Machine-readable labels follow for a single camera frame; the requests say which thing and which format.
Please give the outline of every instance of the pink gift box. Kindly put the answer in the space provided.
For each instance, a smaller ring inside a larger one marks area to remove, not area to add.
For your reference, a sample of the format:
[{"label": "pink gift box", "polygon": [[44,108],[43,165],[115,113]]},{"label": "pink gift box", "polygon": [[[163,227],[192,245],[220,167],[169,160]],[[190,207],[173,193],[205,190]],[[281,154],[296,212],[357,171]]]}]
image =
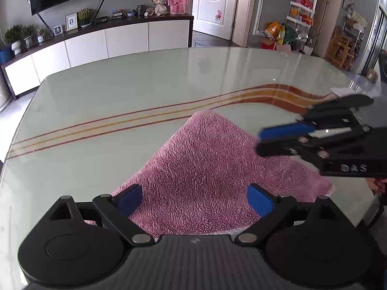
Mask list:
[{"label": "pink gift box", "polygon": [[187,0],[168,0],[168,5],[171,7],[171,14],[184,14]]}]

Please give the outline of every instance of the tv stand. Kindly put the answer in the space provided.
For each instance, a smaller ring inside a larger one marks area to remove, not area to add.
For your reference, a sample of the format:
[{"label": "tv stand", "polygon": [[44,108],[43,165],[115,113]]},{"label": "tv stand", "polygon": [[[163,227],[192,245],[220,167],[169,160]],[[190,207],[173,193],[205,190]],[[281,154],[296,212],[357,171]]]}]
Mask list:
[{"label": "tv stand", "polygon": [[135,16],[56,35],[1,66],[14,99],[51,74],[138,52],[192,46],[194,17],[188,14]]}]

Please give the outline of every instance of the snack bag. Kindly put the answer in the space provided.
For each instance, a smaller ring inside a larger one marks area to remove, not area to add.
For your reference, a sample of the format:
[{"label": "snack bag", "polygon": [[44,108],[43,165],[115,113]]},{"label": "snack bag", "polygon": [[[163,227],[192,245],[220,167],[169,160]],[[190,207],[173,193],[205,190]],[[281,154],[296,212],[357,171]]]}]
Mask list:
[{"label": "snack bag", "polygon": [[281,30],[281,25],[277,22],[271,23],[265,30],[264,33],[269,37],[275,39]]},{"label": "snack bag", "polygon": [[275,40],[277,41],[278,44],[282,45],[282,43],[284,42],[284,38],[285,38],[285,26],[281,26],[281,29]]}]

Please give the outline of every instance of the cabinet door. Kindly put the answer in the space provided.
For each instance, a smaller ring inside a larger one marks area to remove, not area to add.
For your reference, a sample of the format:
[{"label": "cabinet door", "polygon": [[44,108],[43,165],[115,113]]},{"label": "cabinet door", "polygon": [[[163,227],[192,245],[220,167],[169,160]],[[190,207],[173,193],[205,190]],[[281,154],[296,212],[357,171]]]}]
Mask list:
[{"label": "cabinet door", "polygon": [[148,23],[149,51],[187,48],[189,29],[189,20]]},{"label": "cabinet door", "polygon": [[31,55],[8,65],[5,72],[15,95],[40,85]]},{"label": "cabinet door", "polygon": [[148,51],[148,24],[132,24],[105,30],[110,58]]},{"label": "cabinet door", "polygon": [[33,53],[32,60],[40,82],[51,74],[70,68],[64,41]]},{"label": "cabinet door", "polygon": [[71,67],[108,58],[103,30],[70,38],[65,43]]}]

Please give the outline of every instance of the glass tabletop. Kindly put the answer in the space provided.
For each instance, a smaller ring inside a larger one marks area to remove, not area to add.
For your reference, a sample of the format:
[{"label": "glass tabletop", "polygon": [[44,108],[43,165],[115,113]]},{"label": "glass tabletop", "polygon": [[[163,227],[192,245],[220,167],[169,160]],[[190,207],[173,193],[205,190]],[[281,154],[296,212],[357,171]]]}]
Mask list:
[{"label": "glass tabletop", "polygon": [[[320,58],[227,47],[131,54],[47,77],[1,175],[1,288],[23,287],[17,249],[60,196],[111,193],[196,111],[212,109],[256,136],[349,84]],[[373,199],[365,180],[330,180],[333,201],[357,224]]]}]

